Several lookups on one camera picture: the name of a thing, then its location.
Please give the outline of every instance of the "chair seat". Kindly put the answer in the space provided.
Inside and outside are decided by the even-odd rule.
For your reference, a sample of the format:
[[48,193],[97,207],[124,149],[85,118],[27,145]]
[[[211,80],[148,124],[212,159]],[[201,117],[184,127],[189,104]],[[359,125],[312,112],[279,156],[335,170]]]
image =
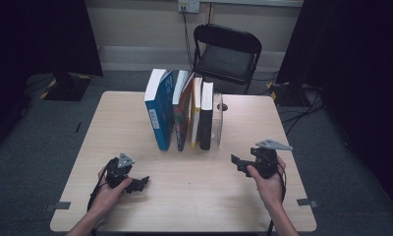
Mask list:
[[196,72],[244,85],[250,79],[253,60],[252,54],[208,45],[196,66]]

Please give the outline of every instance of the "black backdrop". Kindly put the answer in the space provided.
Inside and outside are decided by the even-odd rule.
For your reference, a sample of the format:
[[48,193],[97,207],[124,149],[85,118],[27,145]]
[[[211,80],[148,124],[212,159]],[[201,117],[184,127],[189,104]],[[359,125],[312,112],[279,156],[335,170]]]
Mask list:
[[102,76],[84,0],[0,1],[0,127],[36,74]]
[[348,146],[393,201],[393,1],[305,0],[284,82],[322,87]]

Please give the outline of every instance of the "wall outlet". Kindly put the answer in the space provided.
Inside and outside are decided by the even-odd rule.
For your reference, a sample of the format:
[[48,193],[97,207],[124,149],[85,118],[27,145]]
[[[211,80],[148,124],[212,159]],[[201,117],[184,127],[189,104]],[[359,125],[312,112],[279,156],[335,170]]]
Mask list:
[[178,0],[178,12],[182,13],[199,13],[199,1],[196,0]]

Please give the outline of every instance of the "chair backrest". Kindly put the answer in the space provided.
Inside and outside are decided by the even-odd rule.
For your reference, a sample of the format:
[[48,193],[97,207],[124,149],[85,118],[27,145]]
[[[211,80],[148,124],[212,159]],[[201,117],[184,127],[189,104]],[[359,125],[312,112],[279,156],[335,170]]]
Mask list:
[[214,24],[197,26],[194,30],[196,47],[203,42],[252,54],[261,53],[261,43],[249,32],[229,29]]

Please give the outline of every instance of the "chair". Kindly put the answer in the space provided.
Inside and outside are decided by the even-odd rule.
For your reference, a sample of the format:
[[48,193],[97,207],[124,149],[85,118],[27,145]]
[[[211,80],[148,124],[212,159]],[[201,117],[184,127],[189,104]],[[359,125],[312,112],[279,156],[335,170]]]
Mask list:
[[[214,24],[197,26],[194,72],[202,77],[246,85],[250,83],[261,53],[260,41],[251,33]],[[206,43],[202,52],[200,43]]]

